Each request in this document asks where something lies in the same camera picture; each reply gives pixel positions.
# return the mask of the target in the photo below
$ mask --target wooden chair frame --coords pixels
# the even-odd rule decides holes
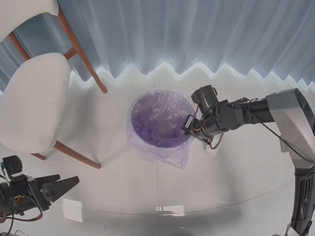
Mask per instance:
[[[59,23],[61,24],[63,30],[65,31],[66,35],[68,36],[70,42],[72,43],[73,47],[71,49],[69,49],[64,56],[66,57],[67,60],[71,59],[75,54],[78,54],[81,58],[81,60],[83,61],[84,65],[86,66],[86,68],[89,70],[91,76],[94,78],[95,82],[97,83],[97,85],[99,86],[99,88],[102,90],[103,93],[106,93],[107,90],[105,88],[105,86],[103,85],[102,81],[100,80],[100,78],[98,77],[97,73],[95,72],[93,66],[91,65],[91,62],[89,61],[89,59],[87,58],[87,56],[85,55],[80,43],[78,42],[76,36],[74,35],[68,20],[66,19],[59,3],[59,12],[58,12],[58,16],[57,19],[59,21]],[[24,50],[24,48],[22,47],[22,45],[20,44],[20,42],[18,41],[18,39],[16,38],[16,36],[14,35],[13,32],[11,32],[9,34],[9,38],[10,40],[13,42],[13,44],[15,45],[15,47],[18,49],[18,51],[21,53],[21,55],[23,56],[23,58],[25,60],[29,60],[30,57],[27,54],[27,52]],[[91,159],[88,159],[87,157],[79,154],[78,152],[74,151],[73,149],[67,147],[66,145],[62,144],[61,142],[57,141],[56,144],[54,145],[54,148],[66,155],[69,155],[77,160],[79,160],[82,163],[85,163],[91,167],[94,167],[96,169],[100,169],[100,164],[96,163],[94,161],[92,161]],[[31,154],[35,157],[37,157],[38,159],[41,160],[45,160],[45,156],[41,155],[41,154]]]

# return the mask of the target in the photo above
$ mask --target curtain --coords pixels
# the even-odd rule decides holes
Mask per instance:
[[[315,81],[314,0],[58,0],[95,69],[114,78],[132,63],[148,74],[162,61],[183,73],[195,62],[216,72],[227,63],[246,75],[271,71]],[[31,57],[65,53],[71,44],[55,16],[41,14],[15,34]],[[6,38],[0,44],[0,90],[24,62]],[[90,74],[74,56],[72,69]]]

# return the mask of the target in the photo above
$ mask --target white paper on floor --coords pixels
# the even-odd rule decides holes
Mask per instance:
[[[65,218],[69,218],[78,222],[82,222],[82,203],[69,199],[63,199],[63,214]]]

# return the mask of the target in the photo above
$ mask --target white chair seat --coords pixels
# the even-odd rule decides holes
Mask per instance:
[[[0,99],[0,142],[26,153],[53,147],[69,90],[70,66],[61,53],[24,62]]]

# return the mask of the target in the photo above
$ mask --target robotic arm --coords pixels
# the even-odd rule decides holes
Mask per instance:
[[[285,236],[306,236],[315,210],[315,115],[305,97],[297,88],[275,92],[263,99],[241,98],[233,102],[219,101],[217,95],[211,85],[191,95],[202,118],[196,119],[196,114],[187,116],[182,126],[185,134],[211,144],[213,136],[244,124],[275,122],[282,138],[264,126],[287,145],[295,166],[294,208]]]

